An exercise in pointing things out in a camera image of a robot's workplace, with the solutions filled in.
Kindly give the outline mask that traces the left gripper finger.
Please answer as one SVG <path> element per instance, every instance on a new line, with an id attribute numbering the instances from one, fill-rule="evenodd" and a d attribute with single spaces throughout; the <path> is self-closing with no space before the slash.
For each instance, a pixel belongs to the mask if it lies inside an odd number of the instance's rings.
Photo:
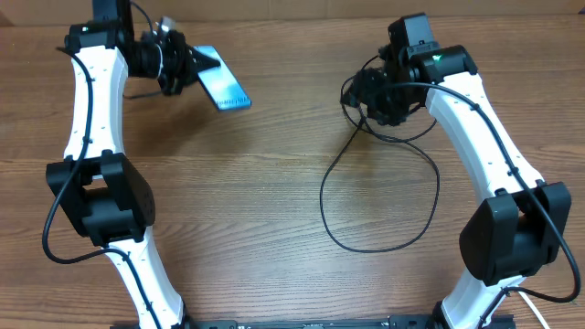
<path id="1" fill-rule="evenodd" d="M 191 69 L 175 79 L 175 90 L 182 91 L 184 88 L 189 87 L 198 81 L 198 71 L 196 69 Z"/>
<path id="2" fill-rule="evenodd" d="M 203 54 L 199 50 L 188 46 L 186 55 L 186 72 L 200 73 L 208 69 L 218 68 L 220 62 L 208 55 Z"/>

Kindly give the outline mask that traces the blue Galaxy smartphone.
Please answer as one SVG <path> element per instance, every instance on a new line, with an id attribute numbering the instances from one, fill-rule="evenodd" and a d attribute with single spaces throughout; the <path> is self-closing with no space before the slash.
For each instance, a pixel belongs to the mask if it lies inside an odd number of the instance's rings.
<path id="1" fill-rule="evenodd" d="M 198 74 L 199 81 L 218 111 L 248 109 L 251 99 L 241 87 L 222 57 L 213 46 L 196 46 L 194 50 L 215 59 L 219 66 L 205 69 Z"/>

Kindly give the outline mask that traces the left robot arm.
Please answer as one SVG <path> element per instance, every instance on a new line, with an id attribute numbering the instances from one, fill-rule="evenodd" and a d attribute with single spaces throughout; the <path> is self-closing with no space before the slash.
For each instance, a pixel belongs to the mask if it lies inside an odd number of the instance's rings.
<path id="1" fill-rule="evenodd" d="M 131 296 L 137 327 L 193 328 L 155 246 L 153 191 L 124 151 L 122 104 L 128 78 L 156 80 L 163 95 L 174 96 L 222 63 L 188 45 L 167 22 L 135 37 L 136 7 L 131 0 L 93 2 L 92 20 L 71 26 L 60 48 L 74 69 L 74 116 L 62 160 L 46 169 L 55 199 L 42 249 L 63 265 L 106 256 Z M 59 209 L 94 251 L 73 258 L 52 252 L 49 231 Z"/>

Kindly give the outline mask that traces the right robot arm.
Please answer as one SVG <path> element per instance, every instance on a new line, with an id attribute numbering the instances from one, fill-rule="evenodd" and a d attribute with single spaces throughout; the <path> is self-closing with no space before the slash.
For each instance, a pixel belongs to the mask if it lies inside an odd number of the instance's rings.
<path id="1" fill-rule="evenodd" d="M 393 315 L 393 328 L 511 328 L 497 307 L 525 279 L 568 253 L 563 231 L 571 197 L 549 184 L 519 152 L 497 118 L 471 55 L 442 47 L 424 14 L 388 27 L 382 66 L 363 66 L 342 86 L 340 102 L 355 108 L 358 130 L 369 122 L 396 126 L 425 108 L 447 133 L 467 170 L 478 207 L 463 228 L 464 269 L 453 291 L 424 315 Z"/>

